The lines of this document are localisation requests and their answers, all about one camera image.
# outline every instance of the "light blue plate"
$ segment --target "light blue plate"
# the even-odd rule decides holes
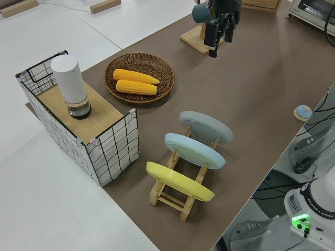
[[[184,129],[191,126],[191,135],[213,144],[220,138],[218,145],[228,144],[234,138],[233,132],[220,121],[196,111],[182,111],[179,122]]]
[[[209,163],[209,169],[219,169],[226,163],[226,160],[209,146],[183,135],[166,134],[165,145],[172,152],[177,149],[179,157],[201,167]]]

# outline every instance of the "wicker basket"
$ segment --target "wicker basket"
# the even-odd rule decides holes
[[[160,81],[154,96],[126,94],[116,91],[115,69],[125,69],[148,74]],[[149,104],[165,97],[174,85],[174,72],[161,58],[147,53],[130,53],[119,56],[110,62],[105,70],[106,88],[117,98],[137,104]]]

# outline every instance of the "corn cob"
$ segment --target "corn cob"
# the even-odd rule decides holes
[[[126,79],[153,85],[159,84],[159,80],[150,75],[124,69],[115,69],[113,72],[113,78],[114,80]]]
[[[121,93],[153,96],[157,93],[157,86],[142,82],[120,79],[116,83],[116,90]]]

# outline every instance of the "toaster oven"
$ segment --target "toaster oven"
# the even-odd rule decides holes
[[[293,0],[288,10],[288,16],[293,15],[324,30],[326,20],[334,4],[335,0]],[[335,36],[335,11],[330,17],[327,31]]]

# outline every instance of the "wooden block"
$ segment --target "wooden block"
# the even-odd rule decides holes
[[[107,102],[100,94],[85,83],[88,99],[92,106],[92,112],[86,119],[78,120],[71,117],[68,107],[58,85],[55,85],[38,98],[78,137],[85,145],[101,134],[123,115]]]
[[[182,34],[181,40],[183,40],[202,54],[206,54],[209,52],[209,49],[207,45],[204,45],[204,40],[200,38],[201,30],[202,26],[197,26],[192,30]]]
[[[36,6],[38,6],[37,0],[25,0],[24,2],[4,8],[0,12],[4,18],[7,18]]]
[[[96,14],[119,4],[121,4],[121,0],[105,0],[101,3],[92,5],[90,9],[93,14]]]

